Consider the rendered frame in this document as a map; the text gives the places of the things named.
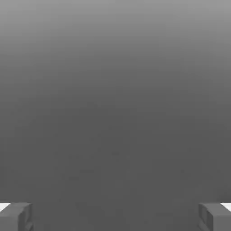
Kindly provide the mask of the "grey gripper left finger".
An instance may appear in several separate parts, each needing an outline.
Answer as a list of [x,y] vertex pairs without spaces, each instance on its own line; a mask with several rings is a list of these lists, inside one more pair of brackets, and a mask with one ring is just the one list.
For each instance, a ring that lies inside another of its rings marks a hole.
[[34,231],[33,204],[0,202],[0,231]]

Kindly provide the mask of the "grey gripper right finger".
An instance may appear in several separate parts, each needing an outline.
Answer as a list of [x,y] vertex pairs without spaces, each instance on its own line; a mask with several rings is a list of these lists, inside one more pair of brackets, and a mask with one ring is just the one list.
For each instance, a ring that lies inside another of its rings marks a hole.
[[231,203],[200,203],[198,213],[201,231],[231,231]]

